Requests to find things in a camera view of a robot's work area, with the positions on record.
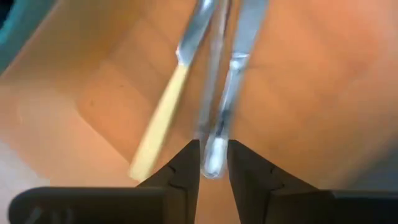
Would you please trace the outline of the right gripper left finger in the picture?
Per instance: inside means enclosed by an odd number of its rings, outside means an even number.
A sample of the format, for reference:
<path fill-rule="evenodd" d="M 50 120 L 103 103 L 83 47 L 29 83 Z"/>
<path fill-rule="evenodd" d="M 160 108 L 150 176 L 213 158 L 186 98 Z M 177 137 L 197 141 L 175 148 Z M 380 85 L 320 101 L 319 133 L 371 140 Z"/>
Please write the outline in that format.
<path fill-rule="evenodd" d="M 160 191 L 153 205 L 144 204 L 138 223 L 195 222 L 200 182 L 199 141 L 192 140 L 157 172 L 138 185 Z"/>

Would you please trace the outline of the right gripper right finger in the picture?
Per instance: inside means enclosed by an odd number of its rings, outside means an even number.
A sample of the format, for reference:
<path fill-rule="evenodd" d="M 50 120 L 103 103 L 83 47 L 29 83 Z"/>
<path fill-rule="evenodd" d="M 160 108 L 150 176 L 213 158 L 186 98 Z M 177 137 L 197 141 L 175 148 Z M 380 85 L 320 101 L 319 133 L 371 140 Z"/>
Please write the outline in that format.
<path fill-rule="evenodd" d="M 241 223 L 264 223 L 273 192 L 317 190 L 237 140 L 228 144 L 228 174 Z"/>

